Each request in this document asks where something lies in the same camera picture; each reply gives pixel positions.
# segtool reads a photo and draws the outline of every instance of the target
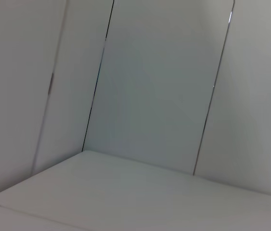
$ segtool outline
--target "white wall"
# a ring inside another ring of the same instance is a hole
[[[232,6],[115,1],[85,149],[191,173]]]
[[[70,0],[34,173],[82,150],[112,0]]]
[[[237,0],[196,174],[271,194],[271,1]]]
[[[0,191],[29,177],[64,0],[0,0]]]

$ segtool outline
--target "white panel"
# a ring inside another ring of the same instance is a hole
[[[0,0],[0,191],[29,177],[64,0]]]
[[[271,196],[86,151],[0,206],[91,231],[271,231]]]
[[[116,1],[85,148],[192,172],[232,7]]]
[[[0,231],[84,231],[0,207]]]
[[[68,4],[34,173],[82,150],[112,0]]]
[[[237,1],[197,175],[271,194],[271,1]]]

